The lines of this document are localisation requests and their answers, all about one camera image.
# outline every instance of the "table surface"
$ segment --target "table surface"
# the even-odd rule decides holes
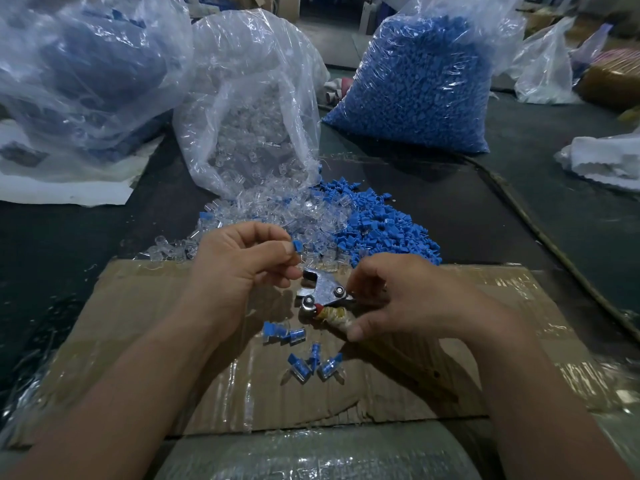
[[[538,193],[549,195],[546,206],[543,202],[536,204],[540,214],[556,212],[558,207],[570,214],[554,221],[553,229],[557,232],[551,233],[553,237],[565,237],[560,226],[562,219],[579,221],[584,229],[588,224],[581,214],[585,211],[581,202],[573,202],[574,207],[568,208],[570,203],[555,200],[570,192],[569,187],[588,185],[591,189],[592,184],[572,179],[559,169],[554,170],[546,161],[535,161],[532,156],[535,152],[523,155],[533,146],[536,152],[547,152],[542,158],[549,159],[550,147],[557,146],[558,138],[564,133],[581,130],[583,133],[579,134],[590,134],[584,133],[589,128],[572,127],[562,132],[558,121],[576,112],[549,107],[534,109],[535,116],[519,120],[519,112],[528,106],[514,106],[517,103],[508,101],[504,95],[500,97],[500,101],[490,102],[487,136],[492,153],[482,158],[500,171],[513,170],[519,158],[527,169],[516,169],[512,173],[523,174],[521,179],[514,180],[516,188],[525,190],[529,185],[524,175],[529,171],[527,165],[537,163],[533,165],[537,169],[533,174],[536,181],[530,184],[531,189],[522,193],[532,195],[534,203],[538,202],[536,187]],[[615,131],[617,123],[611,123],[610,114],[602,113],[600,118],[596,119],[600,133]],[[590,122],[582,121],[582,124],[586,127]],[[548,126],[551,136],[536,125]],[[603,136],[595,130],[593,134]],[[350,181],[363,182],[363,189],[372,186],[378,193],[393,194],[392,204],[397,209],[411,214],[414,222],[429,229],[432,238],[442,247],[445,262],[510,262],[527,266],[592,353],[616,367],[640,360],[636,343],[536,241],[473,166],[437,150],[346,136],[326,126],[323,126],[321,154],[325,178],[344,176]],[[552,175],[554,171],[562,178],[571,179],[571,184],[558,185],[559,177]],[[597,200],[603,190],[592,192]],[[620,197],[620,203],[610,197],[606,195],[611,214],[637,209],[635,199]],[[195,227],[198,212],[211,199],[210,193],[191,181],[175,139],[169,135],[124,206],[86,209],[0,202],[0,221],[3,222],[0,244],[5,251],[9,250],[0,265],[0,400],[5,401],[12,387],[33,373],[44,351],[56,348],[64,340],[110,258],[132,258],[152,245],[156,235],[163,234],[169,239],[187,236]],[[531,199],[526,202],[532,205]],[[636,229],[631,231],[625,236],[633,235]],[[637,256],[635,252],[629,259],[633,261]],[[602,261],[606,256],[597,258]],[[625,268],[624,279],[628,279],[626,272]]]

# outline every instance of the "fingernail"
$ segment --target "fingernail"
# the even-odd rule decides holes
[[[281,243],[284,246],[284,250],[286,251],[287,254],[293,254],[296,252],[296,247],[293,245],[292,242],[281,241]]]
[[[360,325],[351,325],[347,330],[347,340],[350,342],[359,342],[362,339],[364,339],[364,333],[362,332]]]

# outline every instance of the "cardboard sheet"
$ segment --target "cardboard sheet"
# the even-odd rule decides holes
[[[528,270],[519,266],[443,267],[531,320],[549,357],[590,410],[607,411],[620,405],[610,379]],[[189,263],[111,262],[55,355],[34,401],[21,411],[12,444],[33,444],[62,418],[123,350],[171,307],[188,272]],[[339,273],[338,279],[344,282],[347,272]],[[425,340],[403,334],[388,338],[418,364],[439,371],[459,396],[457,403],[416,392],[402,374],[316,324],[304,324],[307,340],[302,344],[263,345],[264,321],[300,326],[299,310],[294,306],[299,286],[294,283],[284,291],[263,287],[252,293],[242,327],[212,356],[172,435],[486,415],[476,363],[459,340]],[[322,343],[324,358],[344,353],[345,384],[334,379],[322,382],[315,376],[305,385],[295,379],[281,385],[288,355],[293,352],[306,358],[313,341]]]

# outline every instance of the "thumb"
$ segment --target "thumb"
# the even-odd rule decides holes
[[[347,339],[350,342],[359,342],[392,329],[393,322],[388,307],[384,307],[359,317],[347,330]]]
[[[253,274],[286,263],[295,252],[295,247],[289,241],[266,241],[243,250],[248,270]]]

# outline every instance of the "bag of blue plastic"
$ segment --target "bag of blue plastic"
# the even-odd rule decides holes
[[[0,103],[36,150],[117,161],[170,121],[193,77],[180,0],[4,0]]]
[[[379,26],[353,85],[323,121],[365,136],[487,152],[492,74],[524,35],[520,0],[409,0]]]

